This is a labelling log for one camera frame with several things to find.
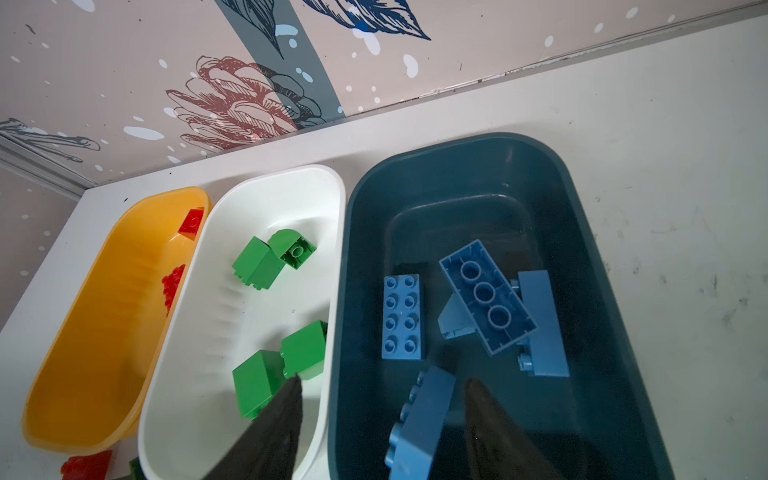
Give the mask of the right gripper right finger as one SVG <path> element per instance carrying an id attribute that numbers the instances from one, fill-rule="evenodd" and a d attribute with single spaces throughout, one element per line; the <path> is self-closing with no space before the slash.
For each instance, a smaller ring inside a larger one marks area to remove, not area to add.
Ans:
<path id="1" fill-rule="evenodd" d="M 481 380 L 466 382 L 464 398 L 472 479 L 564 479 Z"/>

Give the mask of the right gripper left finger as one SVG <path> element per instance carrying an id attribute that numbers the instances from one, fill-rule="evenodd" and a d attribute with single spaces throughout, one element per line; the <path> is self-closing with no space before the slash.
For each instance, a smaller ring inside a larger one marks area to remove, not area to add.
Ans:
<path id="1" fill-rule="evenodd" d="M 291 479 L 302 419 L 302 382 L 294 376 L 204 479 Z"/>

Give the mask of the green square lego brick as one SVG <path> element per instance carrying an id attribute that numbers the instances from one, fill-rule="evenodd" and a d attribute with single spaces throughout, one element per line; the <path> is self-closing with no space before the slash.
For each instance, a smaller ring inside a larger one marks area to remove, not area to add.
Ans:
<path id="1" fill-rule="evenodd" d="M 270 350 L 254 353 L 232 375 L 240 415 L 250 420 L 261 413 L 286 381 L 281 354 Z"/>

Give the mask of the blue long lego brick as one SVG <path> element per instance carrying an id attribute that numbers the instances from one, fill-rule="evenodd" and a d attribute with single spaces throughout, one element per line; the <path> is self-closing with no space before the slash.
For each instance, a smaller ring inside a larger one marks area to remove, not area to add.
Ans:
<path id="1" fill-rule="evenodd" d="M 517 280 L 522 301 L 537 328 L 518 343 L 518 365 L 530 376 L 570 376 L 562 332 L 549 274 L 546 270 L 521 271 Z"/>

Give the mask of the blue lego brick bottom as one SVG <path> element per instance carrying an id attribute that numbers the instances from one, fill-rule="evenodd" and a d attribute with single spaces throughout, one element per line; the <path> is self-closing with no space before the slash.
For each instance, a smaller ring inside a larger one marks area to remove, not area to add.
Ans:
<path id="1" fill-rule="evenodd" d="M 439 265 L 490 356 L 538 328 L 481 241 L 447 255 Z"/>

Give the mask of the blue sloped lego brick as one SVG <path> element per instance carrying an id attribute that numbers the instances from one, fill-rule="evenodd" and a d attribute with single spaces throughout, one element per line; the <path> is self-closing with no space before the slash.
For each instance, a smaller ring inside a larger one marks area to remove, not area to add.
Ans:
<path id="1" fill-rule="evenodd" d="M 471 315 L 457 294 L 453 294 L 438 316 L 440 332 L 444 339 L 451 340 L 475 333 L 476 327 Z"/>

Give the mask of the blue lego brick 2x4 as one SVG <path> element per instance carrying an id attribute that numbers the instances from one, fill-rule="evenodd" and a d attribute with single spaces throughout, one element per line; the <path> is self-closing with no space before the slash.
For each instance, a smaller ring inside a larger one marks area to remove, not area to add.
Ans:
<path id="1" fill-rule="evenodd" d="M 422 360 L 422 325 L 419 275 L 386 276 L 383 290 L 381 358 Z"/>

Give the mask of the red lego brick 2x4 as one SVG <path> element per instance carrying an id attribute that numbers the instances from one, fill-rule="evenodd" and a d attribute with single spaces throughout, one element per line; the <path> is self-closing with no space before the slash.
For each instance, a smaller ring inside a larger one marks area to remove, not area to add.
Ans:
<path id="1" fill-rule="evenodd" d="M 94 455 L 72 456 L 61 466 L 63 480 L 105 480 L 110 468 L 112 451 Z"/>

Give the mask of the red lego bricks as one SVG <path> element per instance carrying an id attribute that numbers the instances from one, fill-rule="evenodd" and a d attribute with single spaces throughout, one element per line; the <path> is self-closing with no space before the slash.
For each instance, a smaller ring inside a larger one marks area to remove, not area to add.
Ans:
<path id="1" fill-rule="evenodd" d="M 170 313 L 171 307 L 176 297 L 179 285 L 183 278 L 185 265 L 182 264 L 172 270 L 172 272 L 162 279 L 164 305 L 166 307 L 166 314 Z"/>

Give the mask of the red L-shaped lego stack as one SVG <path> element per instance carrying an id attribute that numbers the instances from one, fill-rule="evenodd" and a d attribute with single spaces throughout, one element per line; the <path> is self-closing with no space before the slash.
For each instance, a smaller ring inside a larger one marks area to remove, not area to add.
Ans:
<path id="1" fill-rule="evenodd" d="M 200 225 L 204 220 L 205 210 L 203 208 L 190 209 L 178 228 L 177 232 L 190 240 L 194 240 L 198 234 Z"/>

